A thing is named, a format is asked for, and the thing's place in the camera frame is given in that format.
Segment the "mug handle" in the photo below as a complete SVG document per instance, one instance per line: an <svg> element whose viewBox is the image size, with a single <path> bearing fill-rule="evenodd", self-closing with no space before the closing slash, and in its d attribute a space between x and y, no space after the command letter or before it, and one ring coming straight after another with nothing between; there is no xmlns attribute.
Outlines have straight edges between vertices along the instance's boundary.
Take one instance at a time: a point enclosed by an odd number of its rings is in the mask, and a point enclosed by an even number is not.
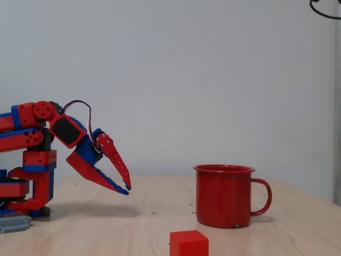
<svg viewBox="0 0 341 256"><path fill-rule="evenodd" d="M251 213L251 217L254 217L254 216L258 216L258 215L265 213L269 209L269 207L271 205L271 201L272 201L272 191L271 191L270 185L265 180L251 179L251 182L257 182L257 183L265 185L266 189L267 189L267 194L268 194L265 206L262 209L260 209L259 211Z"/></svg>

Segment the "wooden table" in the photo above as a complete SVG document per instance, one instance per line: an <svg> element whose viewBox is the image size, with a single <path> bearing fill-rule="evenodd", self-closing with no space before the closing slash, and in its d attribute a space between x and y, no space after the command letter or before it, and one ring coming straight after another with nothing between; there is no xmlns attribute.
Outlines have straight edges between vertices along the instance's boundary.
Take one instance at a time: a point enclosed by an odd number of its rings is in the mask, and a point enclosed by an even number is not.
<svg viewBox="0 0 341 256"><path fill-rule="evenodd" d="M196 221L195 177L132 177L123 196L81 177L55 186L52 215L27 231L0 235L0 255L169 255L169 233L197 229L211 256L341 255L341 207L279 180L267 180L273 203L247 228ZM253 210L266 201L253 184Z"/></svg>

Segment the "red cube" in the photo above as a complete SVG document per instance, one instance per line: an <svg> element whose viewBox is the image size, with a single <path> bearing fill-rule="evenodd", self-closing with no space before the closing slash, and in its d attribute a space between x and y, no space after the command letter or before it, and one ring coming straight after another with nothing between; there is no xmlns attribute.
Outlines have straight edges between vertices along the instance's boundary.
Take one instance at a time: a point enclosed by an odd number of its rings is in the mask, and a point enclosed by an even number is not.
<svg viewBox="0 0 341 256"><path fill-rule="evenodd" d="M171 232L169 256L208 256L208 238L197 230Z"/></svg>

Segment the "wire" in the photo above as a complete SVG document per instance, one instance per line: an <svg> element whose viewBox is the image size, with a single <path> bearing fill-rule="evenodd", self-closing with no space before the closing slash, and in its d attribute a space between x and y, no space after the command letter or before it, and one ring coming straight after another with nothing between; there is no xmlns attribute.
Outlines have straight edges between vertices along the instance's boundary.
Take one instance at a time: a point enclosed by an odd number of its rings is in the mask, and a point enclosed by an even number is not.
<svg viewBox="0 0 341 256"><path fill-rule="evenodd" d="M326 17L326 18L328 18L328 19L341 20L341 17L329 16L329 15L326 15L326 14L324 14L324 13L322 13L322 12L316 10L316 8L315 8L314 5L313 5L313 2L317 2L317 1L310 0L310 7L311 7L311 9L312 9L314 12L316 12L317 14L319 14L319 15L321 15L321 16L323 16L323 17Z"/></svg>
<svg viewBox="0 0 341 256"><path fill-rule="evenodd" d="M84 102L84 101L81 101L81 100L73 100L69 103L67 103L64 108L63 108L63 112L62 114L65 115L65 112L66 110L71 106L73 105L74 103L83 103L84 105L87 105L87 107L89 108L89 118L87 120L87 128L89 129L89 133L90 133L90 138L92 140L93 143L95 143L95 145L97 146L97 143L96 141L94 140L94 137L92 135L92 130L91 130L91 107L88 103Z"/></svg>

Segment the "robotic arm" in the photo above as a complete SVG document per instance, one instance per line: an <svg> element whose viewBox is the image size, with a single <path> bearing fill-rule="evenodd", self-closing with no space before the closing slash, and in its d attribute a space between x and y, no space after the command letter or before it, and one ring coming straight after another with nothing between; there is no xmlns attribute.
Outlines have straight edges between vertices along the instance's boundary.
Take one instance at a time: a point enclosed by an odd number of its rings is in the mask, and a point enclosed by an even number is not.
<svg viewBox="0 0 341 256"><path fill-rule="evenodd" d="M27 148L23 152L22 167L8 174L6 170L0 170L0 214L21 212L34 215L53 198L56 150L51 150L51 143L54 137L67 148L75 147L66 160L82 177L118 193L129 194L129 171L112 139L101 129L92 132L91 114L89 134L78 120L65 114L66 109L75 102L82 101L70 102L64 108L47 101L24 103L13 106L10 113L0 115L0 153ZM46 122L50 124L49 129L45 128ZM95 167L103 155L118 170L126 189ZM29 180L33 181L33 198L24 200L29 192Z"/></svg>

